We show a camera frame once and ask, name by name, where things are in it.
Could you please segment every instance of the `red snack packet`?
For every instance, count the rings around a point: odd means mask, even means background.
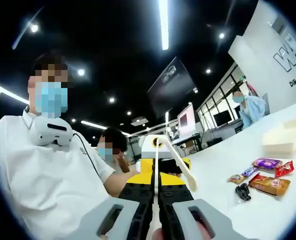
[[[293,161],[289,161],[286,164],[277,167],[276,168],[276,173],[275,173],[275,178],[279,178],[281,176],[287,175],[289,173],[291,173],[294,170],[294,165],[293,165]]]

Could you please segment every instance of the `white vr headset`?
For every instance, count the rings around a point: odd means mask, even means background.
[[[37,146],[46,146],[51,143],[60,146],[68,146],[73,138],[73,129],[65,120],[57,118],[47,118],[45,116],[36,116],[32,118],[24,110],[25,117],[31,118],[32,122],[29,128],[29,136],[33,144]]]

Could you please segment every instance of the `black ceiling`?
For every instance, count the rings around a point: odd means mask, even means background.
[[[0,85],[28,99],[27,80],[33,60],[51,49],[61,49],[72,69],[68,112],[63,118],[88,141],[101,130],[80,124],[86,120],[134,133],[164,121],[156,119],[147,90],[174,57],[178,57],[199,89],[170,112],[170,119],[192,102],[198,107],[220,81],[233,60],[228,49],[242,35],[257,1],[169,0],[169,49],[162,50],[157,0],[56,1],[40,11],[34,23],[40,31],[27,31],[15,50],[3,51]],[[23,8],[13,18],[12,42],[42,5]],[[225,38],[219,40],[219,34]],[[211,67],[212,73],[205,70]],[[85,75],[77,75],[84,68]],[[108,98],[116,98],[109,104]],[[24,104],[0,95],[0,117],[20,115]],[[132,126],[136,117],[149,123]]]

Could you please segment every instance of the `light blue shirt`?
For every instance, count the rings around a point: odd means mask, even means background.
[[[257,96],[244,96],[246,101],[246,109],[240,104],[240,117],[243,122],[243,129],[258,122],[265,116],[266,102]]]

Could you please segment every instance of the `white plastic rod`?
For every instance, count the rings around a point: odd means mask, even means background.
[[[159,176],[159,169],[158,169],[158,159],[159,159],[159,137],[156,139],[156,156],[154,158],[154,195],[158,196],[158,176]]]
[[[176,152],[176,150],[172,146],[171,142],[168,140],[168,138],[165,135],[160,135],[157,138],[157,146],[158,146],[159,142],[166,145],[166,147],[170,151],[171,155],[173,156],[177,166],[180,168],[183,175],[187,178],[190,189],[193,192],[195,192],[197,190],[196,180],[195,180],[194,176],[191,174],[191,172],[188,169],[188,167],[186,166],[186,164],[184,163],[183,159],[179,156],[178,152]]]

